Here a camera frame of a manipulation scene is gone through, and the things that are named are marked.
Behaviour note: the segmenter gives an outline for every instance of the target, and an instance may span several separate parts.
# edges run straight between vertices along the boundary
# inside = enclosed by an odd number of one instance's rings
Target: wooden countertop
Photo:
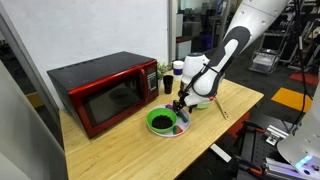
[[[212,102],[207,109],[193,110],[190,127],[181,136],[157,136],[147,128],[146,115],[155,106],[177,100],[178,90],[178,82],[174,82],[170,95],[160,88],[156,100],[91,140],[81,126],[60,111],[69,179],[173,179],[263,97],[223,80],[218,96],[229,120]]]

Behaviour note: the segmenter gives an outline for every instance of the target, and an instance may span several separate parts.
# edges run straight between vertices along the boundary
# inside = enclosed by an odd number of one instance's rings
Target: green bowl
[[[152,121],[155,117],[157,116],[167,116],[171,119],[172,121],[172,126],[166,129],[158,129],[152,126]],[[170,109],[167,108],[157,108],[157,109],[153,109],[149,112],[148,116],[147,116],[147,125],[155,132],[160,133],[160,134],[164,134],[167,133],[169,131],[172,131],[172,128],[175,126],[177,122],[177,115]]]
[[[211,102],[200,103],[197,105],[197,108],[205,109],[205,108],[208,108],[210,104],[211,104]]]

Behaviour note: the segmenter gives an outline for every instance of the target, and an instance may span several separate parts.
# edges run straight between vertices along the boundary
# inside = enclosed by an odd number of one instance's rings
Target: red microwave
[[[120,52],[48,71],[67,112],[92,138],[158,95],[157,61]]]

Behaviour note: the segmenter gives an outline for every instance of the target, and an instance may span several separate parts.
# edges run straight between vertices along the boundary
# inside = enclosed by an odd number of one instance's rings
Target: white wall
[[[168,61],[168,1],[0,1],[60,108],[47,70],[119,51]]]

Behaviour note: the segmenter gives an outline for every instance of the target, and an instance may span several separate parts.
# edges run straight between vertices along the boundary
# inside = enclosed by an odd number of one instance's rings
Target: white plate
[[[161,104],[161,105],[159,105],[159,106],[154,107],[153,109],[165,108],[165,107],[166,107],[166,104]],[[173,134],[173,131],[169,131],[169,132],[167,132],[167,133],[161,134],[161,133],[157,133],[157,132],[153,131],[148,125],[147,125],[147,127],[148,127],[153,133],[155,133],[155,134],[157,134],[157,135],[159,135],[159,136],[162,136],[162,137],[176,137],[176,136],[180,136],[180,135],[183,134],[186,130],[188,130],[188,128],[189,128],[189,126],[190,126],[189,114],[188,114],[185,110],[183,110],[183,109],[181,109],[181,112],[182,112],[182,114],[188,119],[188,122],[183,122],[182,118],[179,117],[179,116],[177,116],[177,122],[176,122],[175,125],[179,126],[179,127],[182,129],[182,132],[179,133],[179,134]]]

